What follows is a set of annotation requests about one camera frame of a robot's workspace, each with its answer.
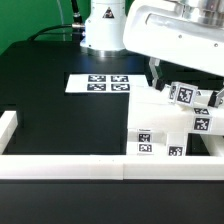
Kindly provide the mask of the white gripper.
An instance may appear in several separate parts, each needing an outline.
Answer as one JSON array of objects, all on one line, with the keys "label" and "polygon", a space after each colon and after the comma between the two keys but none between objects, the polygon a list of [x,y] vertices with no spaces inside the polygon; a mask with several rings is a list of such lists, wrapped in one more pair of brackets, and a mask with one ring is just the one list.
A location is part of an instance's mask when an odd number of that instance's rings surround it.
[{"label": "white gripper", "polygon": [[224,0],[135,0],[123,42],[151,57],[156,90],[164,88],[159,59],[224,76]]}]

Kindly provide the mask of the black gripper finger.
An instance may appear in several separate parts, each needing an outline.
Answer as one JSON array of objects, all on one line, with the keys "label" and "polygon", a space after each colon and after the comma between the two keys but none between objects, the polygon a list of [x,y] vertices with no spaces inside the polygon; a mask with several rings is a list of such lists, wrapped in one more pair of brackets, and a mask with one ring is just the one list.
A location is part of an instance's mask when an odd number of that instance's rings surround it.
[{"label": "black gripper finger", "polygon": [[223,97],[224,97],[224,88],[222,88],[220,91],[213,91],[210,96],[208,105],[211,107],[218,108]]}]

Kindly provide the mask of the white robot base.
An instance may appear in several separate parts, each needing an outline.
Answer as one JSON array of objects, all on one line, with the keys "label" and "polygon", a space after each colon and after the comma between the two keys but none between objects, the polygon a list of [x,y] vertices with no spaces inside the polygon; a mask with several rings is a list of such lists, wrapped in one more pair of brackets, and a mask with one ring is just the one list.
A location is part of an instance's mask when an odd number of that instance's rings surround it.
[{"label": "white robot base", "polygon": [[123,43],[126,19],[125,0],[91,0],[91,13],[85,21],[81,50],[98,57],[126,54]]}]

